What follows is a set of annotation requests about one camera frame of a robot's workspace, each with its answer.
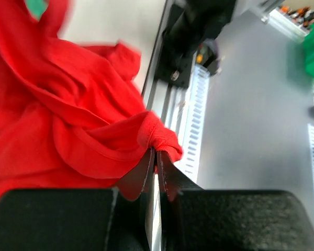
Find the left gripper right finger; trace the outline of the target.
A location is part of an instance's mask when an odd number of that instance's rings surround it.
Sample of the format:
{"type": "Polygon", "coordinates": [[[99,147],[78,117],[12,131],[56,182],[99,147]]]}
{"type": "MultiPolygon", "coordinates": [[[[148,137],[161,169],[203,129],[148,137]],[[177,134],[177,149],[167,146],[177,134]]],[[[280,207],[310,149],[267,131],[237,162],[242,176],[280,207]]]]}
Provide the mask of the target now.
{"type": "Polygon", "coordinates": [[[156,154],[162,250],[314,250],[301,202],[282,190],[205,190],[156,154]]]}

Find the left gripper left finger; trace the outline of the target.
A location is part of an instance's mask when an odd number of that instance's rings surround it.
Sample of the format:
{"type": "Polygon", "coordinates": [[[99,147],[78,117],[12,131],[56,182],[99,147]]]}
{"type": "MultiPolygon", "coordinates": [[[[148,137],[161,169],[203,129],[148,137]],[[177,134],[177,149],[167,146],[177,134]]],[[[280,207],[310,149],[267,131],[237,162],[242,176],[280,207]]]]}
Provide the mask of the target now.
{"type": "Polygon", "coordinates": [[[155,151],[108,189],[15,189],[0,198],[0,250],[149,250],[155,151]]]}

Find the red tank top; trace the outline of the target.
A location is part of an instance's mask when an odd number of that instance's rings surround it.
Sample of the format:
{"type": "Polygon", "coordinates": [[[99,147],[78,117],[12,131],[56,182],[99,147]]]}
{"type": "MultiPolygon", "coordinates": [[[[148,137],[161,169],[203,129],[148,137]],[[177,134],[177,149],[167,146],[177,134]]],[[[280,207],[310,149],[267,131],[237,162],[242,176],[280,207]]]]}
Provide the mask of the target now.
{"type": "Polygon", "coordinates": [[[17,188],[107,188],[149,148],[182,158],[176,134],[133,83],[140,53],[60,39],[68,6],[50,1],[35,20],[24,1],[0,1],[0,197],[17,188]]]}

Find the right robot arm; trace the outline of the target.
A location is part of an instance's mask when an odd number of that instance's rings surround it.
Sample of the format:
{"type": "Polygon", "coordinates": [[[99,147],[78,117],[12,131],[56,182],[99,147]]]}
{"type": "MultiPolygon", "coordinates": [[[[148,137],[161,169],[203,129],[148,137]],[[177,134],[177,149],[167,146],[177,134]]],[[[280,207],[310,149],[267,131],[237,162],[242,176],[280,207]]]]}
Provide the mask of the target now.
{"type": "Polygon", "coordinates": [[[174,24],[163,34],[163,46],[171,60],[194,53],[206,39],[215,39],[233,16],[236,1],[186,1],[174,24]]]}

